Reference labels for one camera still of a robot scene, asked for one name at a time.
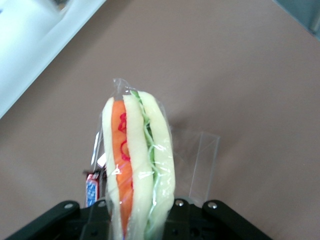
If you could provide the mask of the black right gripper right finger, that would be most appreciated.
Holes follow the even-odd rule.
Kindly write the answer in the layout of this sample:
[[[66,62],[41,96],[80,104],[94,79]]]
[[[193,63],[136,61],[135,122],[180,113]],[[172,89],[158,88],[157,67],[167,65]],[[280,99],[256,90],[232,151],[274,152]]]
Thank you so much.
[[[270,237],[219,200],[202,207],[175,199],[165,221],[163,240],[269,240]]]

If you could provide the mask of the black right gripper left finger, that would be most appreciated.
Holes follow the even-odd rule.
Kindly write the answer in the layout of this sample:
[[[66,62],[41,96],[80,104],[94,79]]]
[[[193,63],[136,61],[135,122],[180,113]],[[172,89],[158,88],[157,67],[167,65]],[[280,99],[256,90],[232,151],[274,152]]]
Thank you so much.
[[[105,200],[80,208],[67,200],[55,205],[8,240],[111,240],[112,224]]]

